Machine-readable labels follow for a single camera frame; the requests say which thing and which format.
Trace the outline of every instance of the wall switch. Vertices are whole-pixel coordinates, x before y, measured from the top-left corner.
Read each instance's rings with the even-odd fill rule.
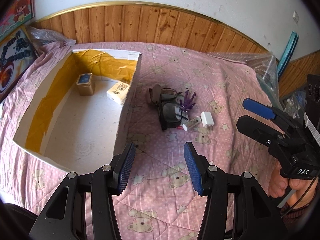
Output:
[[[297,12],[296,11],[294,11],[293,12],[293,19],[294,19],[294,21],[296,22],[296,24],[298,24],[298,21],[299,21],[299,15],[297,14]]]

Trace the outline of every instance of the superhero poster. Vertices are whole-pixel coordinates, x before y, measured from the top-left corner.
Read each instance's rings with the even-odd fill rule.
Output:
[[[0,103],[37,56],[24,27],[11,33],[0,44]]]
[[[0,19],[0,42],[33,17],[33,0],[14,0],[6,14]]]

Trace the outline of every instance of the bedspread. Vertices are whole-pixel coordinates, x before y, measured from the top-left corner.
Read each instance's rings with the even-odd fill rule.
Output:
[[[126,190],[113,198],[122,239],[196,239],[206,197],[199,197],[193,190],[183,157],[187,141],[192,141],[197,152],[205,155],[210,164],[225,172],[250,171],[267,192],[274,159],[266,147],[236,130],[237,119],[244,114],[270,125],[242,107],[247,97],[270,105],[254,70],[241,63],[168,45],[111,42],[69,47],[55,42],[43,47],[43,54],[4,103],[0,121],[0,188],[13,195],[17,203],[39,214],[66,175],[26,154],[12,138],[44,77],[71,49],[82,48],[142,53],[128,134],[128,141],[137,145],[136,157]],[[196,105],[189,117],[210,111],[215,122],[213,129],[200,125],[189,131],[162,131],[157,111],[145,102],[145,90],[155,83],[177,91],[195,91]],[[90,194],[86,198],[87,234],[93,239]],[[232,214],[230,195],[227,230],[232,228]]]

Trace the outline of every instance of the small bottle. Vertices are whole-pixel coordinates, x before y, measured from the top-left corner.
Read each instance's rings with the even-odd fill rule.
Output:
[[[189,122],[186,122],[182,125],[182,128],[185,131],[190,130],[195,125],[199,124],[201,122],[201,118],[199,116],[195,117],[194,119],[190,120]]]

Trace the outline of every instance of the yellow tape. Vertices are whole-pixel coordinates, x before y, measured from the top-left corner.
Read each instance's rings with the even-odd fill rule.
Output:
[[[136,60],[115,59],[106,52],[88,49],[73,53],[76,64],[86,73],[130,83],[136,70]]]
[[[136,60],[115,59],[106,52],[93,49],[72,53],[57,72],[47,95],[37,107],[25,148],[40,154],[42,138],[48,131],[53,112],[80,74],[93,73],[130,83],[136,64]]]

